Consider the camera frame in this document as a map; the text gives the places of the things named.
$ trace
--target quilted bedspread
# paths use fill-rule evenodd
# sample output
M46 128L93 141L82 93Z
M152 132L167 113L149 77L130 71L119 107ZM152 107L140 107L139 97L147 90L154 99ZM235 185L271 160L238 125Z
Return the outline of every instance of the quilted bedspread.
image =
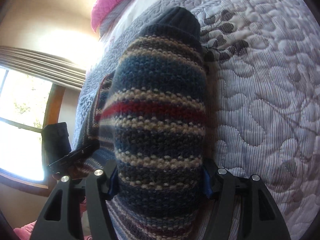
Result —
M298 240L320 206L320 27L303 0L159 0L87 73L73 146L103 77L138 32L174 6L201 25L205 154L236 176L260 175ZM237 207L230 239L238 217Z

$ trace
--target bed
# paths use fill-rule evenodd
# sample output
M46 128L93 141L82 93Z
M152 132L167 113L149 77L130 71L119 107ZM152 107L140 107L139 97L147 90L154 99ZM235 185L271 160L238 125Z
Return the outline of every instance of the bed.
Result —
M100 32L101 53L80 94L73 149L93 132L102 80L107 88L112 76L104 78L112 75L124 49L174 6L190 10L201 25L208 83L204 154L235 176L259 174L291 239L316 239L320 27L310 0L98 0L92 28ZM85 164L101 168L109 158L111 149L107 155L97 151ZM210 206L202 212L195 239L201 239L210 212ZM239 212L237 205L231 240L236 239Z

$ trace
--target white wall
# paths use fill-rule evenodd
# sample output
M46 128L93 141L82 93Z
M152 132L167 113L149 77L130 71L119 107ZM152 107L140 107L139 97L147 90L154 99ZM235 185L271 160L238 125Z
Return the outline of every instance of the white wall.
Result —
M0 45L32 49L89 65L98 34L90 27L95 0L15 0L0 23ZM67 122L69 141L75 128L79 92L66 89L59 122ZM0 209L12 227L38 217L46 197L31 195L0 183Z

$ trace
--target red stripe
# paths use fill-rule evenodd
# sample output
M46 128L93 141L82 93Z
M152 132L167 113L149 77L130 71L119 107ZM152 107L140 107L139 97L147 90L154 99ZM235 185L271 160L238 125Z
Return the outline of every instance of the red stripe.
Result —
M119 102L111 107L105 109L101 116L96 116L97 120L110 118L111 116L121 113L129 114L134 112L144 116L145 114L154 114L156 117L164 115L167 118L172 118L176 120L188 120L189 122L197 122L204 124L206 116L202 111L196 111L193 109L174 106L171 104L161 104L158 102Z

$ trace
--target window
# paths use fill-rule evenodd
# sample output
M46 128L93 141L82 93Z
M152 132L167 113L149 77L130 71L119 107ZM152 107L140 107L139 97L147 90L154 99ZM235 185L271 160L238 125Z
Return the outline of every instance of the window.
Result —
M52 83L0 68L0 170L43 181L42 137Z

